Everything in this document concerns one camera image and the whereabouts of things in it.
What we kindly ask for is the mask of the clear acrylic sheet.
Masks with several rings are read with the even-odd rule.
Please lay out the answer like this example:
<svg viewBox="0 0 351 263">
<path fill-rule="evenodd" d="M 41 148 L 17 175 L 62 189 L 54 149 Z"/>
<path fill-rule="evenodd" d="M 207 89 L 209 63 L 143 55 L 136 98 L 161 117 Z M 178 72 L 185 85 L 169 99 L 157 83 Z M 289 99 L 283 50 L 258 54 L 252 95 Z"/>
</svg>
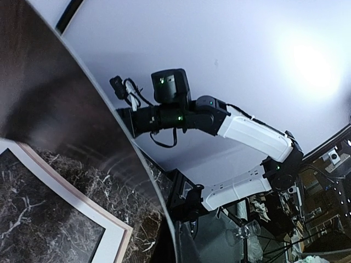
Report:
<svg viewBox="0 0 351 263">
<path fill-rule="evenodd" d="M 1 153 L 1 262 L 92 262 L 104 231 Z"/>
</svg>

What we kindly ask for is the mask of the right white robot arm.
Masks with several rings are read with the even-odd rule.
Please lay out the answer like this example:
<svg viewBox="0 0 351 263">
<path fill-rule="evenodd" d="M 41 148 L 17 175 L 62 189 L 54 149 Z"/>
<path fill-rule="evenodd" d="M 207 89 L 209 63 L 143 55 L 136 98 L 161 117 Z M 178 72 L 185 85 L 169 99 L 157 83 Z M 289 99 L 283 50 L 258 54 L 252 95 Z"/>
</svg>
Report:
<svg viewBox="0 0 351 263">
<path fill-rule="evenodd" d="M 203 144 L 169 173 L 173 188 L 167 209 L 174 221 L 195 221 L 249 196 L 293 186 L 303 151 L 289 131 L 280 132 L 209 95 L 193 100 L 181 68 L 155 72 L 151 79 L 154 103 L 132 79 L 110 79 L 115 95 L 128 104 L 117 112 L 131 136 L 166 129 L 203 132 Z"/>
</svg>

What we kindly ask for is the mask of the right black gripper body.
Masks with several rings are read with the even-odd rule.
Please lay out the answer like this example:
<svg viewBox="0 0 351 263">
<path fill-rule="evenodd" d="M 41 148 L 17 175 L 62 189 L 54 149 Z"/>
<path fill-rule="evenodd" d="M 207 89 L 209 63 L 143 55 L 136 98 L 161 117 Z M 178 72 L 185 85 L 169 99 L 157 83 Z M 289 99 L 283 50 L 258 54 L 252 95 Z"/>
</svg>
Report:
<svg viewBox="0 0 351 263">
<path fill-rule="evenodd" d="M 126 80 L 131 81 L 141 102 L 141 107 L 136 111 L 131 107 L 117 109 L 132 137 L 171 128 L 182 129 L 183 132 L 198 129 L 213 136 L 217 135 L 214 114 L 197 109 L 196 102 L 191 99 L 184 69 L 162 70 L 151 75 L 157 105 L 141 96 L 133 80 Z"/>
</svg>

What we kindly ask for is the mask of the photo print white border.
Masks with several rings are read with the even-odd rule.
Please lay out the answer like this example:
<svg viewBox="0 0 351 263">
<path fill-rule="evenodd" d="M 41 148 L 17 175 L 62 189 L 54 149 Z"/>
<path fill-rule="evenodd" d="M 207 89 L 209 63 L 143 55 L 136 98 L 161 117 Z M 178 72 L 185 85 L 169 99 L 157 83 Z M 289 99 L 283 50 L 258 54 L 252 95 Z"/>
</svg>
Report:
<svg viewBox="0 0 351 263">
<path fill-rule="evenodd" d="M 90 164 L 166 208 L 114 106 L 28 1 L 1 1 L 1 137 Z"/>
</svg>

